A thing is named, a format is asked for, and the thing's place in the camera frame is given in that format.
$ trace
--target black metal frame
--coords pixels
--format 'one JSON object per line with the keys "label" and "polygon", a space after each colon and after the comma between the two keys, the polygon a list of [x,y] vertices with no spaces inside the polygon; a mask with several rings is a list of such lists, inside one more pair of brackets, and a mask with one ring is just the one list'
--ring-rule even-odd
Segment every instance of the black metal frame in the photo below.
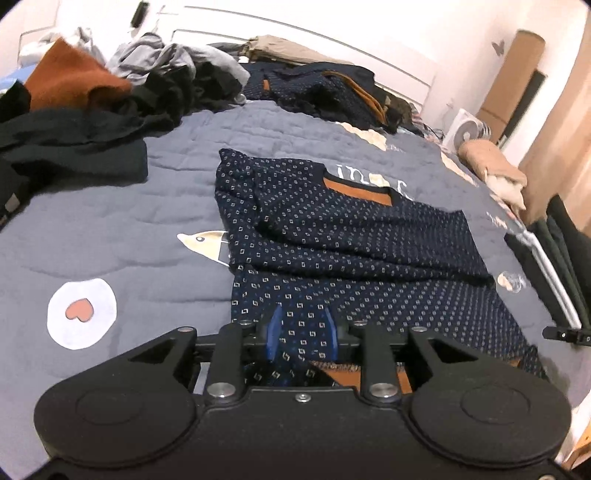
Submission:
{"label": "black metal frame", "polygon": [[542,336],[547,340],[573,343],[575,345],[591,346],[591,330],[567,327],[546,327]]}
{"label": "black metal frame", "polygon": [[30,479],[574,478],[551,460],[570,427],[562,393],[425,328],[335,318],[358,392],[247,388],[271,316],[204,337],[180,327],[49,389],[34,422],[52,460]]}

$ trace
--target navy patterned sweater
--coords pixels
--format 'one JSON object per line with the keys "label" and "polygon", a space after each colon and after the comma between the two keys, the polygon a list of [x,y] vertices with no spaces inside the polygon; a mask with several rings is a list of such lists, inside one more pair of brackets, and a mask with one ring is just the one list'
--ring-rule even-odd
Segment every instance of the navy patterned sweater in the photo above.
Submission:
{"label": "navy patterned sweater", "polygon": [[[232,320],[279,306],[270,360],[335,360],[336,312],[385,332],[424,326],[502,359],[531,354],[461,211],[390,188],[369,187],[392,206],[339,193],[309,160],[220,156],[215,195],[235,272]],[[534,357],[527,368],[539,373]]]}

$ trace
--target white headboard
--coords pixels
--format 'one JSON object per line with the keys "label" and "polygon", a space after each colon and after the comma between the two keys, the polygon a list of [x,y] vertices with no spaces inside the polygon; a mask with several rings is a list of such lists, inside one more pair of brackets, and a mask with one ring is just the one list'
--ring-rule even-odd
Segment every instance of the white headboard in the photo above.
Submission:
{"label": "white headboard", "polygon": [[276,18],[195,3],[195,0],[184,0],[182,5],[167,4],[162,7],[157,17],[157,33],[164,41],[196,45],[244,43],[258,35],[286,38],[327,56],[349,60],[372,70],[378,85],[412,101],[419,110],[437,71],[434,61],[400,43],[388,42],[387,45],[382,43],[361,48],[354,45],[355,36],[346,28],[339,32],[337,40],[305,28],[305,17],[299,18],[299,25],[295,25]]}

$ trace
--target orange fuzzy sweater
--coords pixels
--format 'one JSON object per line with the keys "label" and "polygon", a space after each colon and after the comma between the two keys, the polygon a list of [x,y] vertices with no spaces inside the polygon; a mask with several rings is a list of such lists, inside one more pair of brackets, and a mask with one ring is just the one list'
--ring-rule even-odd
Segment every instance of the orange fuzzy sweater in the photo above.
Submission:
{"label": "orange fuzzy sweater", "polygon": [[31,110],[102,108],[129,94],[131,83],[111,74],[86,52],[59,38],[25,83]]}

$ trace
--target bed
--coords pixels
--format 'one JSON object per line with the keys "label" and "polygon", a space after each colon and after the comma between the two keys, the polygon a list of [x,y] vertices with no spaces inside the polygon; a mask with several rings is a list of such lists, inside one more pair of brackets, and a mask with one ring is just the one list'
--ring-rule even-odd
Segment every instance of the bed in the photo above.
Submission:
{"label": "bed", "polygon": [[[185,30],[188,43],[187,29],[177,30]],[[170,36],[181,41],[172,31]],[[401,89],[420,105],[428,83],[409,75],[427,85],[422,98],[414,98],[412,88]],[[392,77],[382,77],[396,89]],[[498,279],[499,295],[527,340],[538,346],[548,376],[573,407],[581,404],[591,388],[591,349],[541,337],[553,322],[503,240],[517,224],[482,182],[437,145],[402,131],[385,137],[384,151],[341,125],[286,112],[273,102],[247,102],[224,112],[194,113],[170,133],[147,138],[150,174],[144,184],[81,190],[69,183],[34,197],[0,234],[0,270],[10,272],[0,277],[2,468],[22,478],[47,460],[33,409],[56,382],[174,327],[190,325],[208,335],[229,321],[233,275],[213,196],[223,147],[322,162],[341,178],[388,184],[411,200],[463,210]],[[76,304],[66,316],[82,320],[83,300],[106,325],[91,338],[77,336],[63,318]]]}

